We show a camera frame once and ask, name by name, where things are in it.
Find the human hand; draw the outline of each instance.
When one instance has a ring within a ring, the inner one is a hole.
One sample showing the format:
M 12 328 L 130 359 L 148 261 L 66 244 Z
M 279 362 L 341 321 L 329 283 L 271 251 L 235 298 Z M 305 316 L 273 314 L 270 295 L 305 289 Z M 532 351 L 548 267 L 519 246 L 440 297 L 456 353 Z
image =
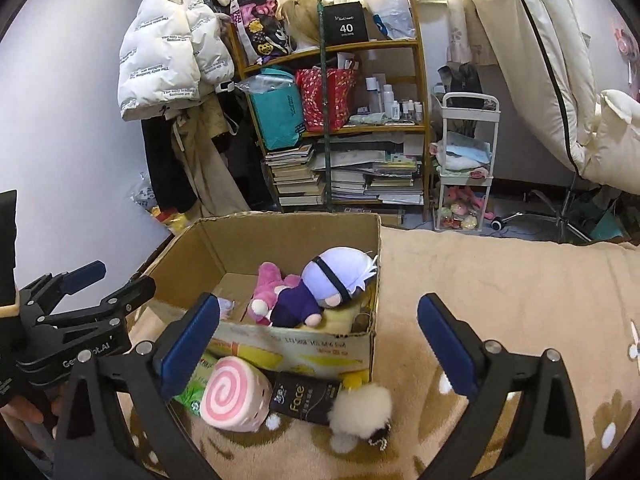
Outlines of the human hand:
M 56 416 L 60 416 L 62 410 L 62 393 L 63 389 L 61 387 L 58 391 L 58 396 L 51 403 L 51 412 Z M 16 396 L 7 405 L 0 408 L 0 415 L 2 415 L 9 430 L 23 447 L 38 449 L 38 444 L 25 425 L 25 422 L 42 424 L 44 418 L 38 408 L 24 397 Z

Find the green package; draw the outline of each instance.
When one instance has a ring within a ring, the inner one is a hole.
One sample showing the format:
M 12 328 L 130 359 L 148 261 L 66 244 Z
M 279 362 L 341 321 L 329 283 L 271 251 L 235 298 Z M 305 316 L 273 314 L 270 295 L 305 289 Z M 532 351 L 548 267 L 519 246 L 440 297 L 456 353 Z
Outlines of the green package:
M 180 404 L 193 413 L 193 415 L 200 416 L 200 403 L 202 402 L 204 389 L 207 387 L 207 382 L 217 362 L 217 358 L 213 357 L 209 352 L 204 352 L 184 391 L 174 397 L 175 400 L 180 402 Z

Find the bed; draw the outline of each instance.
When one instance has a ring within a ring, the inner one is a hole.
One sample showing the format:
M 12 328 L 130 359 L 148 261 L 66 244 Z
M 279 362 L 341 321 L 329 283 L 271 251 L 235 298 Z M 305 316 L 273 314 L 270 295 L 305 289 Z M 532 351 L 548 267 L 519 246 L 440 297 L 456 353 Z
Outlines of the bed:
M 426 292 L 436 292 L 481 338 L 497 339 L 510 351 L 558 349 L 577 397 L 588 475 L 600 470 L 598 480 L 625 478 L 617 462 L 631 456 L 624 447 L 637 443 L 639 429 L 630 426 L 640 406 L 640 249 L 383 228 L 380 269 L 374 379 L 394 400 L 387 449 L 351 448 L 327 428 L 300 421 L 222 433 L 183 414 L 185 428 L 222 478 L 417 478 L 465 407 L 416 323 Z M 153 339 L 163 328 L 147 309 L 131 337 Z M 497 459 L 516 402 L 513 396 L 506 403 L 476 472 Z M 158 468 L 135 413 L 128 418 L 145 464 Z M 621 451 L 609 458 L 616 448 Z

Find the teal shopping bag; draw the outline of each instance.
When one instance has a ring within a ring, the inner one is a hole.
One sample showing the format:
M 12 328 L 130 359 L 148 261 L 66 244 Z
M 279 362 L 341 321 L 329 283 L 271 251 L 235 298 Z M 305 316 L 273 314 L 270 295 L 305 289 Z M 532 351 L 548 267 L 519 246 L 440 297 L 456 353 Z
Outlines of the teal shopping bag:
M 288 72 L 265 68 L 262 73 L 287 76 L 292 81 L 290 87 L 251 95 L 264 146 L 267 150 L 295 146 L 305 131 L 300 90 Z

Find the red gift bag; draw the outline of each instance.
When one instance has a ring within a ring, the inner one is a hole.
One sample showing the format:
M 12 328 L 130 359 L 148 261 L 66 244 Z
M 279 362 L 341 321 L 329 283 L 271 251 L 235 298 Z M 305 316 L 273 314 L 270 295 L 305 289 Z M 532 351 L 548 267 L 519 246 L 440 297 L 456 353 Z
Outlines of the red gift bag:
M 296 83 L 302 95 L 302 113 L 307 131 L 321 132 L 322 79 L 319 68 L 305 68 L 296 72 Z M 327 93 L 329 97 L 329 125 L 331 131 L 343 127 L 349 120 L 349 101 L 356 85 L 356 71 L 348 68 L 327 69 Z

